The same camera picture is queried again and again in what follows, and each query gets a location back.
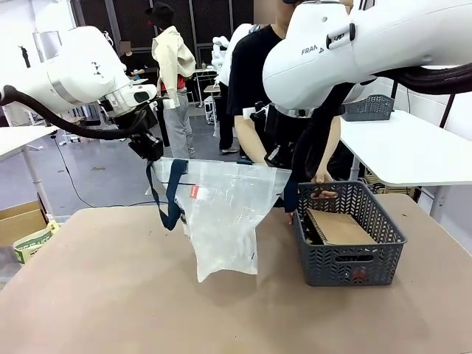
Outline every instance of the white wall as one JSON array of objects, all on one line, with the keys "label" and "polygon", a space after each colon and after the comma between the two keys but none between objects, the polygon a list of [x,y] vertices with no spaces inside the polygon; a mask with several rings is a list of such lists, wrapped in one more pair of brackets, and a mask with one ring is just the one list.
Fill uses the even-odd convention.
[{"label": "white wall", "polygon": [[[392,81],[378,79],[375,93],[389,96],[392,92]],[[439,125],[445,111],[448,96],[430,96],[411,92],[407,96],[406,88],[399,86],[395,108],[410,111],[415,116],[431,124]],[[446,129],[472,140],[472,93],[456,96]],[[425,211],[431,208],[431,199],[423,196],[420,205]],[[445,203],[445,213],[441,220],[442,226],[458,240],[469,252],[472,252],[472,186],[452,187]]]},{"label": "white wall", "polygon": [[58,30],[64,33],[73,27],[68,0],[0,2],[0,81],[25,67],[20,45],[27,49],[31,65],[39,63],[33,32]]}]

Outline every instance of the beige tabletop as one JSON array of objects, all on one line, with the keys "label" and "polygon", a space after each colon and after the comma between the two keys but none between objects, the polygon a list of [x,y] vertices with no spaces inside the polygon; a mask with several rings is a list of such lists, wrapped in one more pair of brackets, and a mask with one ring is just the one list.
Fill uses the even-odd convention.
[{"label": "beige tabletop", "polygon": [[76,213],[0,292],[8,354],[461,354],[472,259],[403,195],[379,197],[409,238],[389,287],[304,284],[282,211],[257,230],[259,275],[196,281],[179,226],[151,206]]},{"label": "beige tabletop", "polygon": [[219,94],[221,92],[220,86],[213,86],[213,85],[208,85],[204,89],[205,94]]}]

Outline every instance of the white desk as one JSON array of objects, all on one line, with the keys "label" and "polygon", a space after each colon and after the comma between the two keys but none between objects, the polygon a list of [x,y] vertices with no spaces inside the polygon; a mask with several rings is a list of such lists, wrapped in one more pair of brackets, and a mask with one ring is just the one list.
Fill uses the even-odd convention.
[{"label": "white desk", "polygon": [[341,120],[341,140],[359,162],[389,187],[438,186],[431,216],[440,221],[450,186],[472,184],[472,142],[404,111],[390,121]]},{"label": "white desk", "polygon": [[44,207],[49,214],[52,214],[51,204],[46,196],[46,193],[44,192],[41,180],[39,179],[32,165],[27,144],[56,130],[56,127],[38,126],[0,128],[0,161],[2,159],[7,159],[8,157],[11,157],[20,151],[23,152],[24,161],[27,163],[32,182],[35,185],[36,191],[40,195]]},{"label": "white desk", "polygon": [[133,80],[132,83],[133,85],[142,85],[146,81],[149,81],[149,79],[138,79],[138,80]]}]

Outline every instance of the table leg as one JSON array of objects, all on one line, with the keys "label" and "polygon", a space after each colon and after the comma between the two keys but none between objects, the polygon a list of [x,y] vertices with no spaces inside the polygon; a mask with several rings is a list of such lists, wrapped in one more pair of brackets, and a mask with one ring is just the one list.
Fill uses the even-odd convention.
[{"label": "table leg", "polygon": [[44,207],[46,208],[46,212],[52,215],[52,207],[49,202],[49,199],[46,196],[46,192],[44,191],[43,184],[39,179],[38,175],[36,174],[35,168],[32,165],[30,150],[25,145],[22,147],[24,161],[27,163],[29,174],[32,178],[32,183],[35,185],[36,191],[38,192],[41,200],[43,202]]},{"label": "table leg", "polygon": [[198,74],[196,76],[197,76],[198,98],[200,98],[200,107],[203,107],[204,106],[204,98],[201,95],[200,80],[198,79],[199,78]]},{"label": "table leg", "polygon": [[359,178],[359,165],[360,164],[361,162],[359,161],[357,156],[354,156],[353,166],[351,167],[351,174],[349,176],[350,181],[357,181],[357,179]]},{"label": "table leg", "polygon": [[450,190],[451,186],[441,186],[437,188],[436,194],[434,195],[433,207],[429,214],[438,223],[440,223],[443,218],[444,205]]},{"label": "table leg", "polygon": [[215,125],[213,126],[213,136],[215,138],[218,137],[217,135],[217,131],[216,131],[216,125],[218,124],[218,121],[216,120],[216,101],[215,101],[215,96],[213,96],[213,93],[212,93],[212,110],[213,110],[213,121],[215,122]]}]

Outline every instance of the gray plastic basket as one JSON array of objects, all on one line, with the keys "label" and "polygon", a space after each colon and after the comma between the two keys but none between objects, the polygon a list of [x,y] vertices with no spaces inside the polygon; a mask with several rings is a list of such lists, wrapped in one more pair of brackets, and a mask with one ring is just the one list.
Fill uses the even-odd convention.
[{"label": "gray plastic basket", "polygon": [[[336,191],[338,196],[333,199],[311,198],[312,194],[318,195],[322,190]],[[308,208],[351,215],[377,244],[308,244],[303,232],[306,227],[303,215]],[[384,208],[361,182],[300,184],[294,227],[305,281],[310,286],[390,285],[406,243],[406,238]]]},{"label": "gray plastic basket", "polygon": [[382,94],[373,94],[365,100],[344,105],[346,113],[342,116],[348,122],[389,120],[395,100]]}]

